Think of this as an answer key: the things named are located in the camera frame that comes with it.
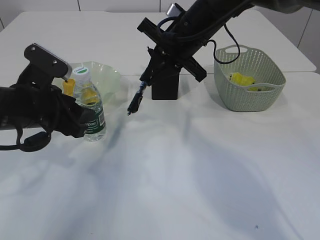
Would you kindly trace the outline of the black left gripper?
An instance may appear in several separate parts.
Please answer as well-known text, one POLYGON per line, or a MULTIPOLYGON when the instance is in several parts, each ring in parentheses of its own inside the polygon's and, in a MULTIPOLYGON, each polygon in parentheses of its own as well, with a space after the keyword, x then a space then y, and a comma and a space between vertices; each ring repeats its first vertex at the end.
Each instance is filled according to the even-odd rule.
POLYGON ((48 132, 81 138, 94 120, 94 111, 80 106, 52 84, 54 77, 36 67, 26 67, 16 84, 16 116, 33 121, 48 132))

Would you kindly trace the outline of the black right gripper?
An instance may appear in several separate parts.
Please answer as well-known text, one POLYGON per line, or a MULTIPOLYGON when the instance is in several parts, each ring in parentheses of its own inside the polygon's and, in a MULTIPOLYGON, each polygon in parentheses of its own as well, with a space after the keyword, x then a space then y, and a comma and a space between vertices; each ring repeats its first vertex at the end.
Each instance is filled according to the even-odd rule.
POLYGON ((154 55, 140 76, 140 81, 146 81, 151 86, 154 80, 163 80, 178 75, 181 69, 186 69, 201 82, 206 76, 206 70, 193 58, 192 47, 178 42, 178 38, 171 30, 179 23, 179 17, 167 17, 161 21, 166 23, 173 21, 166 31, 159 25, 155 25, 148 18, 144 18, 137 30, 146 34, 155 42, 154 55))

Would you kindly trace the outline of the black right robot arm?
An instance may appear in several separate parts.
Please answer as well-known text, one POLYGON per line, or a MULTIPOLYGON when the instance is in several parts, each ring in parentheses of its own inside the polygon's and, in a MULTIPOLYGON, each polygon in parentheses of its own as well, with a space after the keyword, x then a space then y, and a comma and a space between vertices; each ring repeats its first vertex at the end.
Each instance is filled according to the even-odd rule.
POLYGON ((158 24, 144 18, 138 30, 146 34, 155 48, 148 49, 150 61, 140 81, 151 86, 158 80, 178 75, 186 69, 201 82, 206 70, 194 54, 231 18, 254 6, 291 14, 302 7, 320 9, 318 0, 197 0, 188 10, 178 8, 177 16, 168 16, 158 24))

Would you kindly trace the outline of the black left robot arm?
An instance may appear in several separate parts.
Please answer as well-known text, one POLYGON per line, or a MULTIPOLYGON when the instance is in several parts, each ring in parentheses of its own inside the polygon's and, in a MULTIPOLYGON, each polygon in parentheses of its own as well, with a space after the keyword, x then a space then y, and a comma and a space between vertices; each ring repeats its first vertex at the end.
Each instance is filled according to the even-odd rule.
POLYGON ((1 151, 36 152, 52 140, 53 132, 82 138, 95 112, 76 103, 53 85, 55 76, 26 68, 17 82, 0 89, 0 129, 16 130, 12 145, 1 151))

